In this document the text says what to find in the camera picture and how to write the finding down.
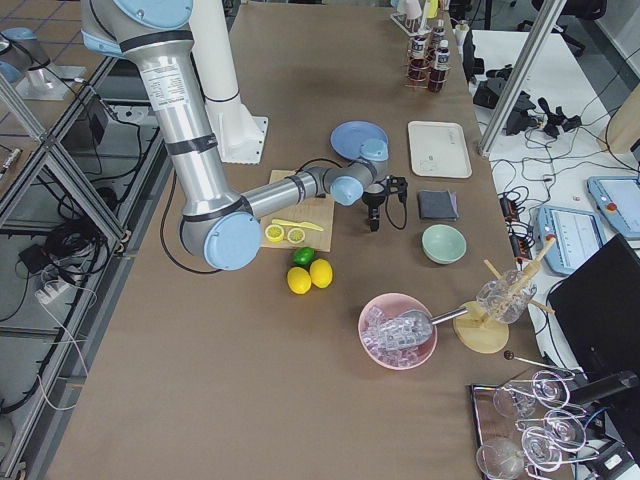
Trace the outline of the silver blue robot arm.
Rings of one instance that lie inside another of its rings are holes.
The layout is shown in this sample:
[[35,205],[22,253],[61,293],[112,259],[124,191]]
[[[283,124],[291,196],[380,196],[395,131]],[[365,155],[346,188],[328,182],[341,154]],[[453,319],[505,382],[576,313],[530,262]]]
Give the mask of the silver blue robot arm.
[[310,167],[235,191],[221,155],[262,132],[239,98],[221,2],[84,1],[81,12],[88,49],[138,68],[186,198],[180,239],[210,266],[249,264],[262,242],[260,218],[324,193],[349,206],[387,176],[387,144],[369,138],[346,167]]

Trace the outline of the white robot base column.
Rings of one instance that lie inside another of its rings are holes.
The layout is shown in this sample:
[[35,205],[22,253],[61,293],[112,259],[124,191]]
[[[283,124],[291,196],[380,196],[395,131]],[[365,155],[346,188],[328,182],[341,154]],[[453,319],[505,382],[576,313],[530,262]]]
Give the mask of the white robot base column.
[[195,0],[189,25],[205,109],[221,160],[257,165],[269,119],[252,115],[241,100],[222,3]]

